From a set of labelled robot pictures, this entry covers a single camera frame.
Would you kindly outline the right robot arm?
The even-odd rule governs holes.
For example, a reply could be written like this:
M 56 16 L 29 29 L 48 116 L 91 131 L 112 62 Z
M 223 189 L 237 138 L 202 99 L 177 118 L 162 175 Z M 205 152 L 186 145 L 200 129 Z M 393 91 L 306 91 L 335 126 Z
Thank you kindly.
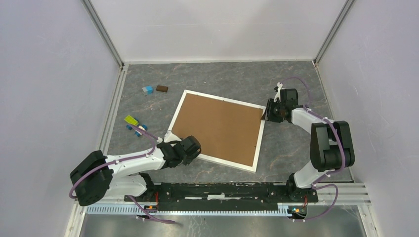
M 310 161 L 290 175 L 285 188 L 289 200 L 299 201 L 325 177 L 354 165 L 350 126 L 346 121 L 330 120 L 299 104 L 296 89 L 277 86 L 274 90 L 276 95 L 268 100 L 262 120 L 287 121 L 310 134 Z

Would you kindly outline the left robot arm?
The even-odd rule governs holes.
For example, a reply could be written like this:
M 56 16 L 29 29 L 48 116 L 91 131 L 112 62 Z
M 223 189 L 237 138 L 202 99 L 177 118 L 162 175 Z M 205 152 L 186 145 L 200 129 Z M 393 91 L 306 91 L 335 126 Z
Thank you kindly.
M 147 171 L 189 165 L 201 153 L 194 136 L 185 139 L 169 135 L 153 140 L 152 147 L 125 155 L 90 153 L 71 173 L 69 197 L 80 206 L 92 205 L 103 198 L 123 196 L 150 201 L 157 188 Z

